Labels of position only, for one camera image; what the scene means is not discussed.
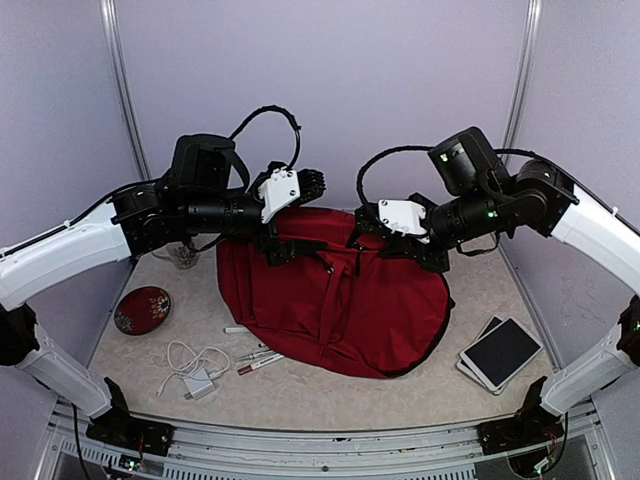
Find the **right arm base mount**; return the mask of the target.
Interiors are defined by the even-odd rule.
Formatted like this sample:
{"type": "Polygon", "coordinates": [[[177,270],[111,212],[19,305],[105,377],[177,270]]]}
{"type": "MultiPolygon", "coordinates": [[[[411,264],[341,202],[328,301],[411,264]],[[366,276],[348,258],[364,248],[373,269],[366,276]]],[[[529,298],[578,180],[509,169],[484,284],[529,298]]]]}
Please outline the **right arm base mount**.
{"type": "Polygon", "coordinates": [[[565,429],[560,421],[545,423],[511,417],[483,422],[477,432],[483,454],[493,455],[562,437],[565,429]]]}

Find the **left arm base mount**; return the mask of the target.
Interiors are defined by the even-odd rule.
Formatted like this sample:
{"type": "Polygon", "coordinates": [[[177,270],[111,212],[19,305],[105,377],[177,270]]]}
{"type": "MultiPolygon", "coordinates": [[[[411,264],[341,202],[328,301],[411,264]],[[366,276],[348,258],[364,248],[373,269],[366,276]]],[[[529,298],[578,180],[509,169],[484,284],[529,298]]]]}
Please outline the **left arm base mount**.
{"type": "Polygon", "coordinates": [[[90,423],[86,436],[108,445],[166,457],[174,435],[168,423],[129,419],[127,422],[90,423]]]}

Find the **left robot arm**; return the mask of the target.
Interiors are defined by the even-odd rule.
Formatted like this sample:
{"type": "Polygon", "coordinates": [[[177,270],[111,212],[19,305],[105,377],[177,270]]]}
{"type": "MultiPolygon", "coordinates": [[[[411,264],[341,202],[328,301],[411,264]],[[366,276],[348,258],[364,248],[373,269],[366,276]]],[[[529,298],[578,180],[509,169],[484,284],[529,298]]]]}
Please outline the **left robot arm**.
{"type": "Polygon", "coordinates": [[[77,218],[1,251],[1,363],[71,401],[115,442],[133,443],[137,418],[119,386],[98,378],[38,325],[27,302],[95,267],[139,258],[198,234],[255,236],[277,246],[275,217],[319,198],[324,176],[272,162],[252,179],[233,139],[181,136],[166,173],[105,195],[77,218]]]}

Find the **red backpack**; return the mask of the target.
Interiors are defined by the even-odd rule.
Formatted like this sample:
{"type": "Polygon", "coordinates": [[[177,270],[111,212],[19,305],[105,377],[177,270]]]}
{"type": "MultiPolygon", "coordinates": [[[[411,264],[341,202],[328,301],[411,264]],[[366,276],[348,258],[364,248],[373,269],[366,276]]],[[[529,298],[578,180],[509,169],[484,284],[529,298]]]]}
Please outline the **red backpack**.
{"type": "Polygon", "coordinates": [[[391,379],[438,346],[455,303],[443,275],[409,259],[382,259],[380,237],[350,237],[355,216],[299,207],[285,235],[322,243],[281,266],[249,240],[216,248],[219,291],[235,322],[288,358],[342,375],[391,379]]]}

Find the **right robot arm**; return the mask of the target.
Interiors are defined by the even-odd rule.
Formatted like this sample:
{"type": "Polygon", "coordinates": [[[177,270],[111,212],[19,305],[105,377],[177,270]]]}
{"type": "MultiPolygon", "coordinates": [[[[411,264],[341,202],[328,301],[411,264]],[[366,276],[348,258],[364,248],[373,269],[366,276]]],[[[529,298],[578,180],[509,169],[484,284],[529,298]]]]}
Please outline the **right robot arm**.
{"type": "Polygon", "coordinates": [[[523,444],[535,442],[576,403],[639,367],[639,232],[582,182],[529,150],[499,149],[471,126],[436,146],[403,145],[368,160],[356,177],[361,232],[381,236],[393,257],[444,273],[448,253],[489,234],[512,237],[527,227],[590,259],[634,294],[617,322],[593,347],[529,387],[511,423],[523,444]],[[423,152],[451,195],[437,205],[420,194],[368,200],[367,171],[397,153],[423,152]]]}

